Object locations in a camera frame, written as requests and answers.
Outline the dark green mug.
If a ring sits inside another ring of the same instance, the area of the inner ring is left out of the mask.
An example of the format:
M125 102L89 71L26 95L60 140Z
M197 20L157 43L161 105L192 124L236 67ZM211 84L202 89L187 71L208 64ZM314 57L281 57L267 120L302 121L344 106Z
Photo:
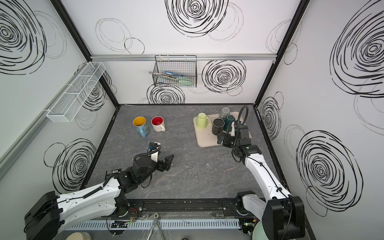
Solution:
M232 123L235 122L235 117L233 115L227 115L225 118L225 125L223 130L227 133L230 133L232 131Z

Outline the black mug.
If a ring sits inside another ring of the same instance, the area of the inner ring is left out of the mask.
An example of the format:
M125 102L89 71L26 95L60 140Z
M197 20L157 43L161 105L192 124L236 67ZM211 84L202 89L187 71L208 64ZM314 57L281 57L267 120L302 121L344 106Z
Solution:
M225 126L225 121L221 118L216 118L212 122L212 134L218 136Z

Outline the white mug red inside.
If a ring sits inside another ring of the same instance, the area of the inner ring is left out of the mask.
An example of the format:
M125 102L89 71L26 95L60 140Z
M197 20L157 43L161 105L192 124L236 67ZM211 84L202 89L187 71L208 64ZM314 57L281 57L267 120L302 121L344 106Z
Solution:
M165 121L161 116L155 116L151 120L152 127L155 132L165 132L166 127L165 127Z

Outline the blue butterfly mug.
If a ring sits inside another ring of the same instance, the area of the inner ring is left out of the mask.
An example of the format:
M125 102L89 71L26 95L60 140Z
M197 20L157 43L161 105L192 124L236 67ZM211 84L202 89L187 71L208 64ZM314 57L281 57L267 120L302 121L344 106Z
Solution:
M133 125L136 128L136 131L143 137L146 138L150 132L150 129L147 125L147 120L144 117L136 117L133 120Z

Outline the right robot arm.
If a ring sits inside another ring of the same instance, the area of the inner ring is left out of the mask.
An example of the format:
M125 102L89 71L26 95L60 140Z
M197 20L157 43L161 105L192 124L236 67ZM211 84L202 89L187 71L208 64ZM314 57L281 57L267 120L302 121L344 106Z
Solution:
M269 240L296 240L306 235L305 206L302 199L293 196L272 173L257 145L251 143L247 118L237 118L228 124L224 119L213 120L212 132L217 143L231 149L231 155L244 164L260 186L263 198L252 192L239 196L239 212L251 213L259 222L256 236Z

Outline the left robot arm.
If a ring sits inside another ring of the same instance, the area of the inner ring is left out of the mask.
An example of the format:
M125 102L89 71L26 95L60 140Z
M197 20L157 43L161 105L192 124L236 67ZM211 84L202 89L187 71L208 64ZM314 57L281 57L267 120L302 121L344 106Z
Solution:
M131 210L125 195L136 190L154 172L169 171L174 155L160 159L162 146L151 143L137 154L126 170L104 182L69 194L45 193L26 213L24 233L28 240L52 240L62 231L99 217L120 217Z

